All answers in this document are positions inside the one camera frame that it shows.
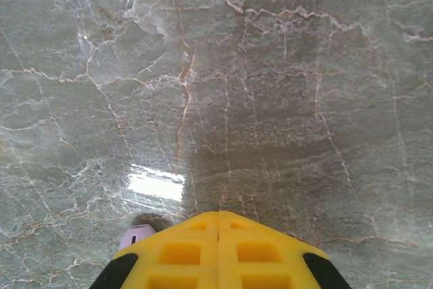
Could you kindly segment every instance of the marble floor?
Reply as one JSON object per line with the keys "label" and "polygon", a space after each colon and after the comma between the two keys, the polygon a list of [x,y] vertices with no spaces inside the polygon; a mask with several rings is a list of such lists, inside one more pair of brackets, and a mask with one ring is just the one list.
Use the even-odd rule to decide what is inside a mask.
{"label": "marble floor", "polygon": [[0,287],[230,210],[433,288],[433,0],[0,0]]}

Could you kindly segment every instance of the marble veining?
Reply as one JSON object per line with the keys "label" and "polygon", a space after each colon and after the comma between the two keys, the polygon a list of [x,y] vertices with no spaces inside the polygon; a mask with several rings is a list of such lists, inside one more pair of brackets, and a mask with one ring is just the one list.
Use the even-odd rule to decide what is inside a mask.
{"label": "marble veining", "polygon": [[130,224],[219,209],[433,288],[433,0],[0,8],[1,288],[88,288]]}

